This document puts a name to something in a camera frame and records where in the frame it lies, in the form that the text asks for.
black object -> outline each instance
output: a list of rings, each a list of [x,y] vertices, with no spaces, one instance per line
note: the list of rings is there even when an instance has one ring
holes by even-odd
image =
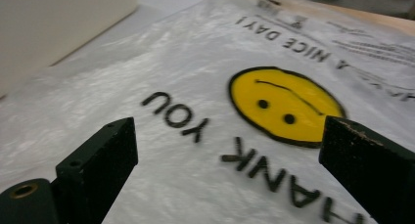
[[[137,163],[134,119],[107,124],[56,166],[52,183],[33,179],[4,191],[0,223],[101,223]]]
[[[414,153],[359,123],[328,116],[319,161],[378,223],[415,223]]]

white plastic bag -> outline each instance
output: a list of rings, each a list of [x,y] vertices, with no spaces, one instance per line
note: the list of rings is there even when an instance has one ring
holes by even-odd
[[[0,191],[53,180],[104,124],[134,116],[140,161],[105,223],[376,223],[312,148],[335,114],[415,151],[414,41],[302,0],[206,0],[3,99]],[[238,144],[255,150],[246,166],[222,159]],[[261,159],[274,186],[253,172]]]

smiley face eye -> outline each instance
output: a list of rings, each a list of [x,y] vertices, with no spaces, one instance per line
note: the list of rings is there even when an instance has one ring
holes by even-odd
[[[285,114],[284,121],[288,124],[294,124],[296,122],[296,117],[292,114]]]
[[[258,105],[262,109],[268,109],[269,107],[268,102],[266,100],[259,100]]]

black outline of smiley face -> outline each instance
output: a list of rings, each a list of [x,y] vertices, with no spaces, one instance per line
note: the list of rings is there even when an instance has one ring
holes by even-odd
[[[262,131],[263,133],[265,133],[268,137],[270,137],[270,138],[272,138],[272,139],[274,139],[276,141],[279,141],[279,142],[282,142],[282,143],[291,144],[291,145],[301,146],[301,147],[304,147],[304,148],[313,148],[313,149],[320,148],[321,142],[299,141],[299,140],[288,139],[288,138],[284,138],[284,137],[281,137],[281,136],[277,136],[277,135],[271,133],[270,131],[268,131],[267,129],[265,129],[264,127],[262,127],[262,126],[258,125],[257,123],[253,122],[248,116],[244,115],[239,110],[239,108],[236,105],[236,103],[234,102],[234,99],[233,99],[233,96],[232,96],[232,86],[233,86],[234,81],[236,79],[238,79],[239,76],[241,76],[241,75],[243,75],[243,74],[245,74],[247,72],[251,72],[251,71],[254,71],[254,70],[264,70],[264,69],[280,70],[280,71],[282,71],[282,72],[284,72],[286,74],[294,75],[294,76],[297,76],[299,78],[302,78],[302,79],[305,79],[305,80],[311,82],[317,88],[319,88],[320,90],[322,90],[323,92],[325,92],[327,94],[327,96],[329,96],[331,99],[334,100],[334,102],[339,107],[339,112],[341,113],[342,117],[343,118],[346,118],[346,111],[343,108],[343,106],[340,104],[340,102],[329,91],[327,91],[325,88],[323,88],[321,85],[317,84],[315,81],[313,81],[312,79],[308,78],[305,75],[302,75],[302,74],[299,74],[297,72],[293,72],[293,71],[290,71],[290,70],[280,69],[280,68],[277,68],[277,67],[252,67],[252,68],[244,69],[244,70],[242,70],[242,71],[240,71],[240,72],[238,72],[238,73],[236,73],[236,74],[234,74],[232,76],[232,78],[229,80],[229,84],[228,84],[228,96],[229,96],[229,99],[232,102],[232,106],[237,111],[238,115],[240,115],[241,118],[243,118],[250,125],[252,125],[253,127],[259,129],[260,131]],[[270,82],[267,82],[267,81],[261,81],[261,80],[258,80],[258,79],[255,80],[255,83],[270,84],[270,85],[273,85],[273,86],[275,86],[277,88],[282,88],[282,89],[285,89],[287,91],[290,91],[301,102],[303,102],[304,104],[306,104],[309,108],[313,109],[316,112],[316,114],[318,114],[318,115],[325,115],[325,113],[321,112],[319,109],[317,109],[316,107],[314,107],[311,103],[309,103],[308,101],[306,101],[305,99],[303,99],[298,93],[294,92],[293,90],[291,90],[288,87],[279,86],[279,85],[276,85],[276,84],[273,84],[273,83],[270,83]],[[257,104],[258,104],[258,107],[259,108],[263,108],[263,109],[269,108],[269,104],[266,102],[266,100],[258,99],[257,100]],[[296,123],[296,117],[294,115],[290,114],[289,112],[287,112],[284,115],[283,118],[284,118],[284,120],[285,120],[285,122],[287,124],[294,124],[294,123]]]

yellow smiley face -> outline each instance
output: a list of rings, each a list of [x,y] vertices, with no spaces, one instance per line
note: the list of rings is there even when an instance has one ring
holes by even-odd
[[[237,112],[272,139],[308,148],[320,146],[327,115],[346,117],[323,87],[296,72],[254,67],[234,75],[229,95]]]

